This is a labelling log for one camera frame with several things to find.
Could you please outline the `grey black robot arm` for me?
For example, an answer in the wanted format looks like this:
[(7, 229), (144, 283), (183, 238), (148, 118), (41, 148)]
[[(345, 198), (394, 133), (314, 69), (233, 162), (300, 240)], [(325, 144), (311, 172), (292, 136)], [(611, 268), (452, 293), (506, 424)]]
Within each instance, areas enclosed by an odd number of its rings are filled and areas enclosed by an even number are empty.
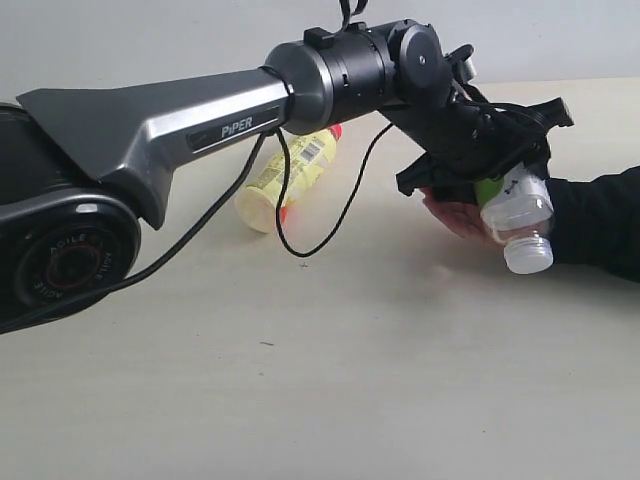
[(372, 112), (422, 149), (404, 194), (445, 194), (517, 164), (544, 172), (560, 99), (494, 103), (473, 49), (410, 19), (321, 28), (252, 70), (114, 89), (36, 89), (1, 107), (1, 330), (56, 321), (142, 280), (140, 227), (165, 220), (174, 172), (248, 137), (309, 134)]

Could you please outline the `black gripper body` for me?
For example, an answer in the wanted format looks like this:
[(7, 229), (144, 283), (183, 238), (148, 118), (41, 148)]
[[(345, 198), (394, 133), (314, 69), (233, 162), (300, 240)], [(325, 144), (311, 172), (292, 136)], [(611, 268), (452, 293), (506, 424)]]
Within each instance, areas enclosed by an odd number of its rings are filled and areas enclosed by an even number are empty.
[(423, 153), (462, 175), (498, 175), (512, 136), (498, 122), (492, 102), (449, 100), (439, 108), (396, 102), (379, 112)]

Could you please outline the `person's open hand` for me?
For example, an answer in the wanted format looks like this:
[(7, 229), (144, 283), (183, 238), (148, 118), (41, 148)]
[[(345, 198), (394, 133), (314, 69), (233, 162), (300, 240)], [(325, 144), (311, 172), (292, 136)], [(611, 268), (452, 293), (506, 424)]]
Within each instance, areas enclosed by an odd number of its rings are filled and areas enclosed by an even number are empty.
[(486, 230), (476, 205), (438, 201), (432, 188), (422, 188), (421, 193), (423, 205), (451, 233), (489, 248), (500, 246)]

